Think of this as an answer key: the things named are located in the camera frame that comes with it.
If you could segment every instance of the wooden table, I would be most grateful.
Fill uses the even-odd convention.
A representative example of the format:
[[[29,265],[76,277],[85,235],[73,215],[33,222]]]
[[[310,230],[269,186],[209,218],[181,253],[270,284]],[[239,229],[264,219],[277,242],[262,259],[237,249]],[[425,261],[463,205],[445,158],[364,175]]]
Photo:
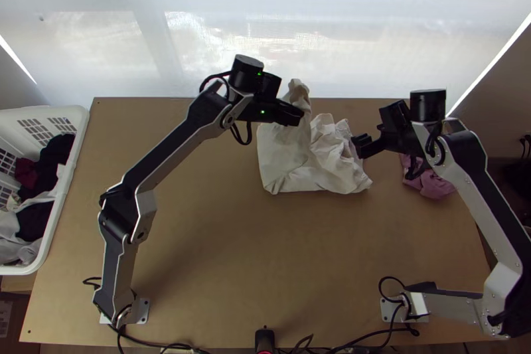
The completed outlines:
[[[183,119],[190,100],[97,98],[74,180],[47,261],[39,270],[22,341],[115,345],[98,323],[92,289],[104,242],[98,197]],[[376,135],[378,108],[390,100],[313,100],[314,114],[348,118],[354,133]],[[395,153],[365,163],[363,193],[270,195],[256,147],[231,134],[203,143],[157,188],[159,211],[140,246],[133,289],[151,298],[140,339],[188,341],[203,348],[252,347],[254,331],[276,330],[281,347],[310,333],[335,346],[384,329],[377,283],[481,292],[489,273],[476,226],[457,194],[432,201],[402,185]],[[385,286],[389,294],[398,287]],[[392,343],[484,339],[476,327],[432,318],[421,336]],[[375,339],[378,343],[383,337]]]

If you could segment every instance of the maroon cloth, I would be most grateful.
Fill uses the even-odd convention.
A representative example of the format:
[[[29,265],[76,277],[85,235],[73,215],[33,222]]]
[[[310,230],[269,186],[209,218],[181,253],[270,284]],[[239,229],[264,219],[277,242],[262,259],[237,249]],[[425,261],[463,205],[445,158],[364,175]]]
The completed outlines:
[[[21,181],[21,188],[17,192],[22,201],[36,197],[39,193],[51,191],[57,184],[57,165],[66,164],[70,149],[76,136],[63,134],[53,137],[48,145],[40,151],[40,158],[35,163],[37,178],[33,188]]]
[[[411,165],[411,156],[400,153],[400,161],[404,168],[404,175],[406,175]],[[422,159],[416,158],[416,169],[422,164]],[[428,197],[430,199],[442,199],[446,195],[455,191],[455,187],[442,179],[432,169],[424,171],[419,177],[414,180],[403,179],[402,182],[410,187],[416,188],[420,191],[420,195]]]
[[[35,162],[25,157],[18,157],[15,161],[15,179],[23,187],[33,189],[35,188],[37,177]]]

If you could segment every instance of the laundry basket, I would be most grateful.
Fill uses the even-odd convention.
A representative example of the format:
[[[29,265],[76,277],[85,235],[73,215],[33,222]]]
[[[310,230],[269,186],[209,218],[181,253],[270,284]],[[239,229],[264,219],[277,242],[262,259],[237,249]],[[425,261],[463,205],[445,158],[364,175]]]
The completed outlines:
[[[62,206],[88,123],[88,111],[81,106],[31,106],[0,110],[0,208],[5,208],[12,192],[20,183],[15,180],[15,160],[26,157],[36,161],[40,151],[56,135],[76,134],[64,172],[57,181],[57,196],[42,237],[35,261],[27,266],[0,266],[0,275],[27,275],[39,269],[46,260],[48,250],[61,214]]]

